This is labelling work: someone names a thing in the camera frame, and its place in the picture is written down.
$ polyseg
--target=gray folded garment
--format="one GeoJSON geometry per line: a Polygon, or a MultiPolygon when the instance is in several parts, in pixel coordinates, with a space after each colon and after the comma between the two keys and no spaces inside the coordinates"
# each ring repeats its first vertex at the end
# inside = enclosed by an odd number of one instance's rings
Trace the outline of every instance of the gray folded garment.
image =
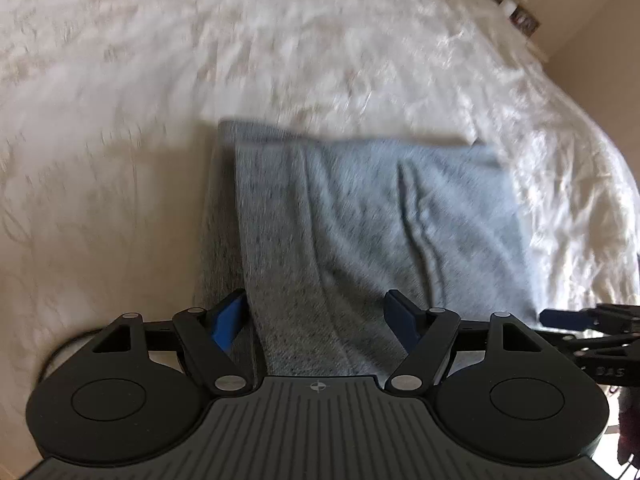
{"type": "Polygon", "coordinates": [[[405,356],[383,319],[390,288],[463,319],[536,322],[518,208],[489,147],[220,131],[236,146],[244,286],[271,374],[384,380],[405,356]]]}

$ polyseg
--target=black cable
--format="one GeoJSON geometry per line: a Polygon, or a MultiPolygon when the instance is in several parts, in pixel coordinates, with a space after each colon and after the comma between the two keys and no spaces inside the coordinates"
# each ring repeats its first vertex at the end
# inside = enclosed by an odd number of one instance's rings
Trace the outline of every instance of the black cable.
{"type": "Polygon", "coordinates": [[[68,348],[69,345],[72,345],[73,343],[77,343],[78,341],[85,339],[87,337],[92,337],[100,333],[102,330],[104,330],[104,327],[85,330],[84,332],[76,334],[75,336],[60,343],[60,345],[58,345],[54,349],[54,351],[47,356],[47,358],[44,361],[44,364],[40,367],[40,373],[38,373],[38,378],[36,379],[36,386],[46,378],[49,367],[51,366],[55,358],[60,355],[60,352],[62,352],[65,348],[68,348]]]}

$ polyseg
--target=white circular logo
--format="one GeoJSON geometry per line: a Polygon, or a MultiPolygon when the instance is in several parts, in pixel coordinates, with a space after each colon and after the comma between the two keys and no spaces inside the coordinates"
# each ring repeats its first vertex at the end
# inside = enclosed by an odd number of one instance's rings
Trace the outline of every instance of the white circular logo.
{"type": "Polygon", "coordinates": [[[319,394],[322,390],[324,390],[327,386],[324,383],[321,383],[320,381],[316,381],[315,383],[312,383],[311,386],[309,386],[313,391],[315,391],[315,393],[319,394]]]}

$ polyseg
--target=white bedspread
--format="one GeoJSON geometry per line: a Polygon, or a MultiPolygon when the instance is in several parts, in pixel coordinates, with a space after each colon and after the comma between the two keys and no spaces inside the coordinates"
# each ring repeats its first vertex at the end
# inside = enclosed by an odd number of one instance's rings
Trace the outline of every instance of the white bedspread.
{"type": "MultiPolygon", "coordinates": [[[[545,306],[638,298],[637,191],[489,0],[0,0],[0,463],[61,339],[188,306],[223,116],[494,144],[545,306]]],[[[504,306],[496,305],[496,310],[504,306]]]]}

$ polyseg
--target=wrinkled white fabric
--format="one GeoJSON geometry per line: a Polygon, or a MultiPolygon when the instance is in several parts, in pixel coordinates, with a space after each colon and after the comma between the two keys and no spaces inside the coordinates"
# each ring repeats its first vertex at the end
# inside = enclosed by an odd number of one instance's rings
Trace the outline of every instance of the wrinkled white fabric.
{"type": "Polygon", "coordinates": [[[638,300],[620,154],[489,0],[0,0],[0,463],[37,368],[190,304],[214,125],[494,144],[545,306],[638,300]]]}

